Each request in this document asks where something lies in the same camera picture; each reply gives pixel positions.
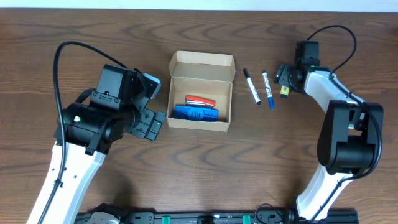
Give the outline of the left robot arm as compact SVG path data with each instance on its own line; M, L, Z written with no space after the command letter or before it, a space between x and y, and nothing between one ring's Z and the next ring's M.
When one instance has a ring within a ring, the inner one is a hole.
M29 223L73 223L113 142L125 134L154 141L165 114L147 109L160 80L138 69L105 65L98 86L63 109L52 159Z

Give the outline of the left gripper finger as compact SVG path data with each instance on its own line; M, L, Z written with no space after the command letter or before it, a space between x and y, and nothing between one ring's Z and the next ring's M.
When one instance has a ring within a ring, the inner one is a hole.
M148 126L149 127L147 129L147 133L145 136L145 138L147 140L150 140L150 141L156 140L165 119L166 119L166 114L161 111L157 111L153 115L149 116L149 118L148 118L148 121L149 121Z
M128 133L139 139L155 139L155 133L150 131L155 113L147 108L140 111L140 113L141 120Z

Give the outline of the yellow highlighter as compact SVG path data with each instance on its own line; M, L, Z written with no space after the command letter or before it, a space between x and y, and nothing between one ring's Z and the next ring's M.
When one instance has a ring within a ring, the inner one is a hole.
M289 96L289 91L290 91L290 88L289 88L289 87L287 87L287 86L281 86L281 89L280 89L280 97L281 97L281 98L288 98L288 96Z

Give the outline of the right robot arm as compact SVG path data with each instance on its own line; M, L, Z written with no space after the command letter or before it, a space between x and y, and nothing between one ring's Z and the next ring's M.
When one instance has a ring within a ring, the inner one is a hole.
M281 65L274 81L292 87L294 78L299 80L299 90L325 112L317 143L319 165L296 199L296 219L317 223L328 218L330 207L348 184L378 165L384 110L352 94L326 67Z

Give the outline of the blue whiteboard marker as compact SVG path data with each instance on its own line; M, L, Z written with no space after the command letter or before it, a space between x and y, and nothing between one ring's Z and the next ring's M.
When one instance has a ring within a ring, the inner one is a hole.
M264 85L265 85L265 89L266 89L266 93L267 93L267 99L269 102L269 107L270 107L270 109L274 109L275 106L274 106L274 99L273 99L272 91L271 91L271 85L269 82L268 74L265 70L262 71L262 77L264 80Z

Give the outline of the red stapler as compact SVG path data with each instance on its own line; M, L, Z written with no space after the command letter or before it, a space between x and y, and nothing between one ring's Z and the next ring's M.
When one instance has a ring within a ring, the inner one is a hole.
M216 105L216 101L199 96L187 95L185 97L185 104L213 108Z

